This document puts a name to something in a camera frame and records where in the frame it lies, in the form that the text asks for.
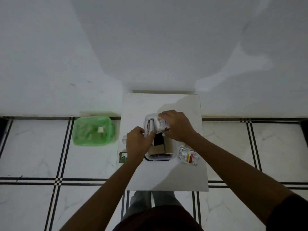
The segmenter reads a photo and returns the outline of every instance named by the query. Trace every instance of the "white table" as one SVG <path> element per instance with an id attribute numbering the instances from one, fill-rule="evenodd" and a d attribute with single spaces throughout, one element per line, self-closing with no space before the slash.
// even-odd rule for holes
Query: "white table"
<path id="1" fill-rule="evenodd" d="M 202 135 L 198 95 L 124 93 L 116 169 L 123 164 L 119 163 L 119 153 L 126 150 L 122 137 L 136 126 L 143 128 L 147 114 L 170 109 L 183 112 L 193 128 Z M 205 161 L 201 158 L 197 166 L 181 163 L 177 155 L 178 147 L 183 143 L 175 140 L 172 143 L 175 156 L 169 161 L 144 159 L 129 182 L 127 190 L 209 191 Z"/>

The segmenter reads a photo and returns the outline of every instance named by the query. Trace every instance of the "green plastic bin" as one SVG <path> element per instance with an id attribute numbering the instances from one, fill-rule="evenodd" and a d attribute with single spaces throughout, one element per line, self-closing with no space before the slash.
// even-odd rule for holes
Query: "green plastic bin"
<path id="1" fill-rule="evenodd" d="M 115 127 L 109 117 L 81 117 L 73 126 L 73 143 L 77 146 L 104 146 L 115 135 Z"/>

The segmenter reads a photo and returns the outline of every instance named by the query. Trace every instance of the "white wall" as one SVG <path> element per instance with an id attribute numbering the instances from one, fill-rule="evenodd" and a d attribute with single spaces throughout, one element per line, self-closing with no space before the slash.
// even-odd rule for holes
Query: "white wall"
<path id="1" fill-rule="evenodd" d="M 120 115 L 184 91 L 202 115 L 308 116 L 308 0 L 0 0 L 0 115 Z"/>

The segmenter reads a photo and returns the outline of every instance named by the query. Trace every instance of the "person's legs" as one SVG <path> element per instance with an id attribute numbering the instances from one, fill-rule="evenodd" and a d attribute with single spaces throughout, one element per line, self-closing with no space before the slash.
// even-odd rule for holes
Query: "person's legs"
<path id="1" fill-rule="evenodd" d="M 131 205 L 121 221 L 132 214 L 151 209 L 151 207 L 151 191 L 136 191 L 134 196 L 131 198 Z"/>
<path id="2" fill-rule="evenodd" d="M 181 206 L 181 203 L 175 198 L 173 191 L 152 191 L 155 206 L 163 205 L 177 205 Z"/>

